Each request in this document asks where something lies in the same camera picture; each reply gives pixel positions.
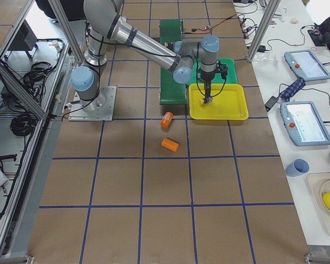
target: metal plate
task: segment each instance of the metal plate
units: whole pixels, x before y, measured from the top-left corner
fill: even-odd
[[[90,121],[112,121],[114,113],[114,105],[116,98],[116,86],[107,86],[100,88],[100,92],[105,95],[106,103],[98,111],[93,113],[87,113],[83,110],[79,110],[82,106],[74,104],[71,111],[75,111],[69,115],[69,120],[72,122],[90,122]],[[75,95],[74,100],[79,100],[79,96]]]

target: gray cylindrical joint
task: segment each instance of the gray cylindrical joint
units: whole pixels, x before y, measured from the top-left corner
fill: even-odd
[[[70,79],[81,100],[91,101],[99,93],[98,78],[95,77],[95,73],[87,66],[74,69]]]
[[[217,62],[219,39],[216,36],[206,36],[201,41],[200,59],[202,64],[211,65]]]

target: orange object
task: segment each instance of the orange object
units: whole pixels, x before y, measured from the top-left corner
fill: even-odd
[[[168,150],[171,150],[173,152],[176,152],[177,149],[178,149],[178,146],[180,144],[178,144],[177,142],[175,141],[172,141],[171,139],[168,139],[168,138],[164,138],[163,141],[161,142],[161,145],[165,148],[167,148]]]
[[[168,128],[173,117],[174,117],[174,114],[173,113],[166,112],[165,115],[164,115],[164,117],[163,117],[163,119],[160,122],[160,125],[163,128]]]

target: yellow tray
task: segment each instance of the yellow tray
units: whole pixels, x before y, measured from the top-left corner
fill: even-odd
[[[212,84],[211,94],[217,94],[222,84]],[[204,85],[199,84],[204,93]],[[189,112],[193,119],[212,120],[246,120],[248,109],[243,93],[243,87],[239,84],[225,84],[223,91],[213,97],[211,103],[200,105],[204,96],[198,90],[197,84],[189,86]]]

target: metal frame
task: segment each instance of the metal frame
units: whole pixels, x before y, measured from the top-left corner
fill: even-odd
[[[81,49],[78,46],[78,42],[76,37],[74,36],[72,29],[68,23],[68,18],[65,14],[65,11],[61,5],[60,0],[48,0],[51,8],[54,11],[54,14],[61,24],[61,28],[64,31],[64,34],[68,40],[68,43],[70,43],[71,49],[74,53],[74,56],[76,57],[76,60],[78,62],[83,61],[83,54]]]
[[[262,42],[265,32],[268,29],[269,23],[270,23],[271,19],[273,18],[279,4],[280,4],[280,0],[270,0],[269,1],[269,4],[264,11],[262,20],[259,23],[257,33],[255,34],[252,44],[248,50],[247,61],[251,62],[253,60],[254,55],[257,52],[260,43]]]
[[[330,264],[330,258],[316,257],[316,256],[311,256],[311,255],[305,256],[305,261],[308,264],[310,264],[310,263],[315,263],[315,264]]]
[[[0,258],[0,264],[32,264],[33,257],[25,256],[25,257],[10,257],[10,258]]]

